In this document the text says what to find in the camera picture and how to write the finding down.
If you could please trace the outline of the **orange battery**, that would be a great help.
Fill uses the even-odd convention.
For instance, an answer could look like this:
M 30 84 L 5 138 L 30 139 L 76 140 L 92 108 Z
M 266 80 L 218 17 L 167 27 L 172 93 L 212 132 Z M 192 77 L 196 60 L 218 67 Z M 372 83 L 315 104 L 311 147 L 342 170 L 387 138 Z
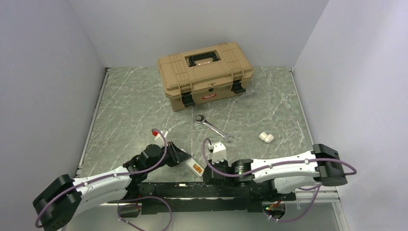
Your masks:
M 199 165 L 194 164 L 194 165 L 193 165 L 193 168 L 194 168 L 194 170 L 196 171 L 196 173 L 197 173 L 199 176 L 201 176 L 201 175 L 203 174 L 203 169 L 202 169 Z

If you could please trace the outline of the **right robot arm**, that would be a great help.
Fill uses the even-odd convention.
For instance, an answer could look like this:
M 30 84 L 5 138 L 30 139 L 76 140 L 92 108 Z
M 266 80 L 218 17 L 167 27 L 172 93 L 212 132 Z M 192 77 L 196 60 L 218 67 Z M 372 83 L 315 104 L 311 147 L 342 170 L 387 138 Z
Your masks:
M 356 174 L 356 169 L 341 161 L 338 152 L 324 144 L 314 144 L 311 151 L 275 159 L 241 159 L 229 164 L 223 143 L 202 143 L 202 156 L 207 166 L 203 181 L 222 186 L 246 186 L 249 183 L 271 183 L 265 186 L 266 196 L 276 200 L 297 188 L 320 183 L 326 187 L 347 184 L 344 166 Z

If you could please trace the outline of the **white air conditioner remote control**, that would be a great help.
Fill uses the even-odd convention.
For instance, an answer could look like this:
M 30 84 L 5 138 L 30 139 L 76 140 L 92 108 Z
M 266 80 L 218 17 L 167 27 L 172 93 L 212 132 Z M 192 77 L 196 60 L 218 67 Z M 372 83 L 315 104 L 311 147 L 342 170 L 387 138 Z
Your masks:
M 201 177 L 204 173 L 204 169 L 192 157 L 187 159 L 184 165 L 198 177 Z

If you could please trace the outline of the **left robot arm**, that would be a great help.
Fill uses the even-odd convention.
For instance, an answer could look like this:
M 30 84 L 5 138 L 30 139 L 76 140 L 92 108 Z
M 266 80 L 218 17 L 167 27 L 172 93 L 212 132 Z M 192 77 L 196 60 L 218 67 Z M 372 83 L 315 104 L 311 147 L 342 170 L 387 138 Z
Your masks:
M 177 166 L 191 157 L 172 142 L 164 146 L 150 144 L 111 171 L 85 178 L 61 175 L 34 199 L 35 227 L 56 231 L 74 216 L 100 204 L 118 200 L 132 202 L 138 196 L 138 184 L 147 179 L 150 172 L 164 165 Z

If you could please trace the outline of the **white pipe elbow fitting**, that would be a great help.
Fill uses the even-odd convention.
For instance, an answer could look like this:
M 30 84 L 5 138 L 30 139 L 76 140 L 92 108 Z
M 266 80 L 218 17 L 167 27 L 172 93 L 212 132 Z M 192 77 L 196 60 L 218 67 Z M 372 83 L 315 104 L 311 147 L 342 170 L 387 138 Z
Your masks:
M 271 143 L 274 140 L 274 136 L 272 134 L 267 134 L 266 132 L 262 132 L 258 137 L 265 143 Z

